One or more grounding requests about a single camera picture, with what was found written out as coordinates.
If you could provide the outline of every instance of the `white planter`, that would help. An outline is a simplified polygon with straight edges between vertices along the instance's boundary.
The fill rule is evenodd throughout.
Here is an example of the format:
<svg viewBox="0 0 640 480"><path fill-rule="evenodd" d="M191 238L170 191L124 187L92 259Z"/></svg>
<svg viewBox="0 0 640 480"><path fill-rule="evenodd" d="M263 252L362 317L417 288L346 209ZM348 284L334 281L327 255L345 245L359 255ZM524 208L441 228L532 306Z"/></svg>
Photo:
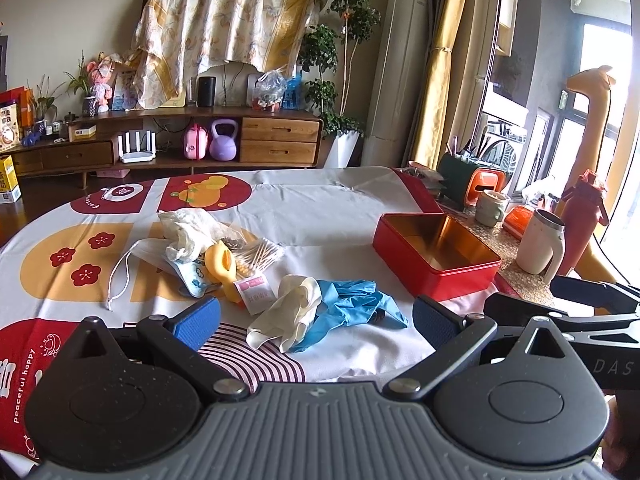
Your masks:
<svg viewBox="0 0 640 480"><path fill-rule="evenodd" d="M335 137L324 167L346 168L359 136L358 132L346 132L340 137Z"/></svg>

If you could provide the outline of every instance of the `purple kettlebell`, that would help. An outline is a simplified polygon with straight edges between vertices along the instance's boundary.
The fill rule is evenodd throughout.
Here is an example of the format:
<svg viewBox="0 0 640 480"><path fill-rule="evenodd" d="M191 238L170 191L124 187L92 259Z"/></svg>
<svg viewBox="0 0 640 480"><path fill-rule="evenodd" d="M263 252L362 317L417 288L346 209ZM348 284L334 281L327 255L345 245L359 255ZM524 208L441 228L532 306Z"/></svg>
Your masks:
<svg viewBox="0 0 640 480"><path fill-rule="evenodd" d="M219 134L216 128L220 124L231 124L234 128L230 136ZM211 123L211 145L210 155L216 160L233 160L236 158L236 135L238 134L238 123L233 119L216 119Z"/></svg>

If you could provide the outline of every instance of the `white string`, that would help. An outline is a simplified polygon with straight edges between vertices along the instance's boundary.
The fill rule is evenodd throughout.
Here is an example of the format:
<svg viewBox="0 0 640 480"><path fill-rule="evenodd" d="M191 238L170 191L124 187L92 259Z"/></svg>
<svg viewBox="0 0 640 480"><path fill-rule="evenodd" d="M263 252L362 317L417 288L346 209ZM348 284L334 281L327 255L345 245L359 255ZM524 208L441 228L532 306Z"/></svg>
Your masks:
<svg viewBox="0 0 640 480"><path fill-rule="evenodd" d="M122 296L125 293L125 291L127 290L127 287L129 286L129 257L132 254L131 251L138 244L139 241L140 240L135 242L129 248L129 250L120 257L120 259L116 263L115 267L113 267L113 270L111 271L111 275L109 276L109 283L107 285L107 305L106 305L107 306L107 310L113 310L111 308L111 303L113 303L113 300L117 300L120 296ZM127 281L125 282L124 288L120 291L120 293L117 294L116 296L111 297L111 282L113 281L113 275L116 273L116 270L118 269L118 267L120 266L120 264L122 263L123 260L124 260L125 269L127 271Z"/></svg>

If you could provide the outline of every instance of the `red water bottle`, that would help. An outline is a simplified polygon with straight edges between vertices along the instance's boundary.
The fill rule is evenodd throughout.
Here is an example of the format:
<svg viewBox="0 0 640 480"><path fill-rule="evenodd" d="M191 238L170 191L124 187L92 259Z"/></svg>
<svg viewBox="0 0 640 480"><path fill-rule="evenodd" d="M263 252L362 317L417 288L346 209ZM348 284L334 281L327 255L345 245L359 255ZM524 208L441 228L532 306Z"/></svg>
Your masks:
<svg viewBox="0 0 640 480"><path fill-rule="evenodd" d="M560 218L564 222L564 258L558 269L561 276L567 275L578 263L598 223L609 225L609 216L604 207L606 187L598 176L587 170L575 186L565 190L560 200L566 202Z"/></svg>

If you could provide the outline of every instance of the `black speaker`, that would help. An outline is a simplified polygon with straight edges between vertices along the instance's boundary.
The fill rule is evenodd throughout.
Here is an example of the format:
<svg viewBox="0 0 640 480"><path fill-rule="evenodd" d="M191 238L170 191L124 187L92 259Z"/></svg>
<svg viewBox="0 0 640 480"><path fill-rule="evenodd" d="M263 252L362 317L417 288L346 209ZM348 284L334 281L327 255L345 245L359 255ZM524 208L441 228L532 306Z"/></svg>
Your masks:
<svg viewBox="0 0 640 480"><path fill-rule="evenodd" d="M196 104L200 108L213 106L216 95L216 78L212 76L202 76L198 78L198 97Z"/></svg>

